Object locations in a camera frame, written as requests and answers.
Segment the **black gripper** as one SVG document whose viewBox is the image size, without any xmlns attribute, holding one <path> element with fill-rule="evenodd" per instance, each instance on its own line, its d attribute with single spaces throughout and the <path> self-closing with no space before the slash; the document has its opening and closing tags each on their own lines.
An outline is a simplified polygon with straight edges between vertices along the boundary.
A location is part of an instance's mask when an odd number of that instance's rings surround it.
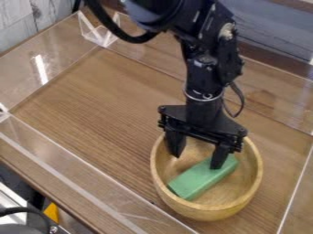
<svg viewBox="0 0 313 234">
<path fill-rule="evenodd" d="M 185 105 L 161 105 L 158 112 L 168 150 L 176 158 L 185 150 L 188 136 L 217 145 L 212 169 L 221 169 L 230 152 L 242 151 L 248 129 L 226 116 L 221 100 L 188 100 Z"/>
</svg>

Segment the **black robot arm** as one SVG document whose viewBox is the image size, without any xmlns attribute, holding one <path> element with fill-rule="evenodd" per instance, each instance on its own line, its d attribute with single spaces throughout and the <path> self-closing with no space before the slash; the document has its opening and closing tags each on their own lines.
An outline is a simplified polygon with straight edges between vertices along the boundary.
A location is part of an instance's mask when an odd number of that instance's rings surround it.
<svg viewBox="0 0 313 234">
<path fill-rule="evenodd" d="M 170 32 L 181 44 L 186 103 L 160 107 L 169 152 L 181 156 L 189 137 L 209 142 L 216 145 L 210 167 L 220 169 L 248 136 L 224 102 L 225 90 L 238 89 L 245 65 L 234 14 L 218 0 L 125 0 L 125 8 L 143 29 Z"/>
</svg>

